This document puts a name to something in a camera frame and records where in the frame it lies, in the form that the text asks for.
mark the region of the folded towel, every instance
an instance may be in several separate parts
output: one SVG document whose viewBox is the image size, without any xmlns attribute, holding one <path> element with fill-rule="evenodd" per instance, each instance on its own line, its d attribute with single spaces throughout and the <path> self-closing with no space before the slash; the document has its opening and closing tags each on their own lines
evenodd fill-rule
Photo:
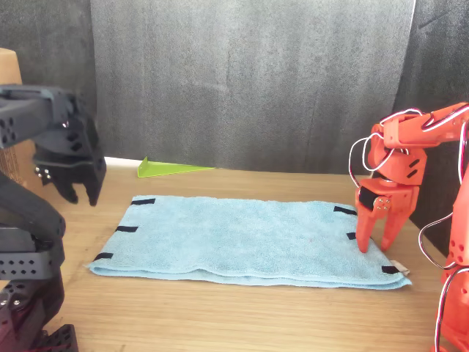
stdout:
<svg viewBox="0 0 469 352">
<path fill-rule="evenodd" d="M 240 285 L 392 289 L 410 284 L 370 241 L 353 207 L 137 196 L 89 268 L 106 276 Z"/>
</svg>

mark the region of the green object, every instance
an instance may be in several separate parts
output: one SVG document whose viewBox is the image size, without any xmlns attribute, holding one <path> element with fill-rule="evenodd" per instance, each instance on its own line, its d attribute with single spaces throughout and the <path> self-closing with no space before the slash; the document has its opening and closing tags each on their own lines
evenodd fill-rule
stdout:
<svg viewBox="0 0 469 352">
<path fill-rule="evenodd" d="M 160 163 L 159 161 L 148 161 L 148 157 L 139 165 L 139 177 L 152 177 L 161 175 L 180 174 L 181 172 L 210 170 L 215 167 L 203 167 L 183 164 Z"/>
</svg>

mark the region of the wooden table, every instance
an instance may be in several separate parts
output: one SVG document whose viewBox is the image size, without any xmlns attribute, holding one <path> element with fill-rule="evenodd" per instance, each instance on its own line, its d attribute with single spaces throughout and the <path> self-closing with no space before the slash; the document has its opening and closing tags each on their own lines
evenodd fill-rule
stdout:
<svg viewBox="0 0 469 352">
<path fill-rule="evenodd" d="M 72 205 L 48 187 L 46 198 L 67 221 L 65 302 L 48 329 L 74 324 L 81 352 L 429 351 L 440 272 L 420 253 L 418 230 L 410 222 L 387 253 L 410 269 L 413 285 L 399 290 L 249 287 L 92 274 L 85 265 L 139 194 L 353 204 L 353 184 L 345 175 L 215 169 L 138 179 L 135 169 L 114 166 L 96 208 L 88 206 L 84 188 L 79 205 Z M 378 224 L 377 241 L 382 231 Z M 443 262 L 439 254 L 436 258 Z"/>
</svg>

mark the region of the dark fabric backdrop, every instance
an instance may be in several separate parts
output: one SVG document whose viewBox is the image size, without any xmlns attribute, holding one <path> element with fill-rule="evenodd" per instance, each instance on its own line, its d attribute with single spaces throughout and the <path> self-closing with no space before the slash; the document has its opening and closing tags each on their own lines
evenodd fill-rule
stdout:
<svg viewBox="0 0 469 352">
<path fill-rule="evenodd" d="M 346 172 L 394 104 L 413 1 L 92 0 L 109 156 Z"/>
<path fill-rule="evenodd" d="M 106 155 L 346 173 L 381 117 L 469 100 L 468 2 L 417 0 L 412 21 L 413 6 L 0 0 L 0 47 L 18 53 L 25 84 L 84 95 Z M 456 148 L 428 150 L 420 227 L 451 211 Z M 449 225 L 429 231 L 443 252 Z"/>
<path fill-rule="evenodd" d="M 24 84 L 69 89 L 96 112 L 89 0 L 0 0 L 0 48 L 16 51 Z"/>
</svg>

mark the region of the gray curtain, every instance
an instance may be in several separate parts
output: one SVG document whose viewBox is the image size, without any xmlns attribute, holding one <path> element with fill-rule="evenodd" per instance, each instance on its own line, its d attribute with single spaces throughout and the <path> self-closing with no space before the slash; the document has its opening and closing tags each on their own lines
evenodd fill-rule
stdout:
<svg viewBox="0 0 469 352">
<path fill-rule="evenodd" d="M 413 0 L 91 0 L 106 155 L 347 172 L 389 114 Z"/>
</svg>

